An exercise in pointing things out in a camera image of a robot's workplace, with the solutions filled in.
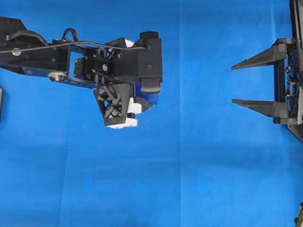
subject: white plastic part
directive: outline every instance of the white plastic part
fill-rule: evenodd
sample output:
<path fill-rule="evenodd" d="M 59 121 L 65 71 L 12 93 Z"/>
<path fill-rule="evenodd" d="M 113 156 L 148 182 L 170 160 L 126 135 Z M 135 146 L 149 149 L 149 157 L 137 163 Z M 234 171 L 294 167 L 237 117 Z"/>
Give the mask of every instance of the white plastic part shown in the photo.
<path fill-rule="evenodd" d="M 130 98 L 127 112 L 128 113 L 134 113 L 134 114 L 141 114 L 142 113 L 142 105 L 139 104 L 139 103 L 134 103 L 134 98 Z M 138 126 L 138 121 L 136 119 L 126 118 L 125 123 L 109 125 L 109 128 L 122 129 L 124 127 L 137 127 L 137 126 Z"/>
<path fill-rule="evenodd" d="M 134 45 L 134 42 L 128 40 L 128 39 L 125 39 L 125 43 L 126 43 L 126 47 L 129 48 L 129 47 L 132 47 Z"/>

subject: cable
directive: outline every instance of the cable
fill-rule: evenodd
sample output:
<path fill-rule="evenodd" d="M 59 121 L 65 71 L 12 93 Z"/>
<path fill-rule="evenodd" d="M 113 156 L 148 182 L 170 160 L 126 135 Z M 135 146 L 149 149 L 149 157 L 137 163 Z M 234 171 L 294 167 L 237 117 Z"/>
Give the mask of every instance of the cable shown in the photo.
<path fill-rule="evenodd" d="M 99 44 L 95 42 L 90 42 L 90 41 L 79 41 L 79 42 L 68 42 L 65 44 L 55 44 L 55 45 L 49 45 L 49 46 L 41 46 L 41 47 L 33 47 L 33 48 L 27 48 L 27 49 L 16 49 L 16 50 L 9 50 L 9 51 L 0 51 L 1 53 L 12 53 L 12 52 L 25 52 L 25 51 L 37 51 L 37 50 L 42 50 L 42 49 L 47 49 L 47 48 L 55 48 L 55 47 L 60 47 L 60 46 L 68 46 L 68 45 L 73 45 L 73 44 L 90 44 L 90 45 L 95 45 L 95 46 L 101 46 L 105 48 L 112 48 L 112 49 L 118 49 L 118 50 L 147 50 L 145 47 L 116 47 L 116 46 L 108 46 L 104 44 Z"/>
<path fill-rule="evenodd" d="M 75 42 L 79 42 L 77 32 L 76 32 L 76 30 L 73 29 L 73 28 L 67 28 L 67 29 L 64 31 L 62 40 L 67 40 L 66 36 L 67 36 L 67 34 L 68 34 L 69 32 L 71 32 L 74 41 L 75 41 Z"/>

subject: robotic arm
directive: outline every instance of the robotic arm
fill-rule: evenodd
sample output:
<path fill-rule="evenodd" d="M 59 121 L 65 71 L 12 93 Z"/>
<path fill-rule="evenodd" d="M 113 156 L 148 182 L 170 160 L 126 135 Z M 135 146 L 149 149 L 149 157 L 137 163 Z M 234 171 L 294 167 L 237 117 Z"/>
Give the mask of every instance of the robotic arm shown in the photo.
<path fill-rule="evenodd" d="M 75 61 L 73 77 L 71 52 L 83 55 Z M 76 31 L 68 28 L 61 40 L 49 44 L 21 20 L 0 17 L 0 68 L 94 90 L 106 126 L 134 127 L 136 114 L 150 109 L 151 98 L 161 91 L 161 39 L 156 32 L 144 32 L 136 43 L 119 38 L 98 44 L 79 41 Z"/>

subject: blue fabric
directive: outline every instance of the blue fabric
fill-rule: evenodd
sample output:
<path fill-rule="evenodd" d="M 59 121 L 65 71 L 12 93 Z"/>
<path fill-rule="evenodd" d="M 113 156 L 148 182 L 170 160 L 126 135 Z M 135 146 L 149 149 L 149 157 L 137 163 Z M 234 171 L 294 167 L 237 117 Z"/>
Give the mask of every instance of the blue fabric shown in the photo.
<path fill-rule="evenodd" d="M 273 69 L 230 70 L 292 36 L 288 1 L 16 0 L 0 15 L 49 42 L 158 31 L 164 73 L 139 126 L 112 130 L 91 91 L 0 70 L 0 226 L 293 226 L 302 144 L 231 103 L 273 100 Z"/>

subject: blue backdrop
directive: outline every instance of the blue backdrop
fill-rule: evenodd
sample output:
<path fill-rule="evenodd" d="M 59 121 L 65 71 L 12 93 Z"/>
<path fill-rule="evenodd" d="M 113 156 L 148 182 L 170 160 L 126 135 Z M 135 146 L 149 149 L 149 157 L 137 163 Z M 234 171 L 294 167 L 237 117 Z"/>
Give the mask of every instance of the blue backdrop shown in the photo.
<path fill-rule="evenodd" d="M 164 73 L 139 126 L 111 130 L 91 91 L 0 70 L 0 226 L 293 226 L 303 145 L 231 104 L 273 100 L 273 69 L 230 70 L 292 36 L 287 0 L 16 0 L 0 15 L 49 42 L 158 31 Z"/>

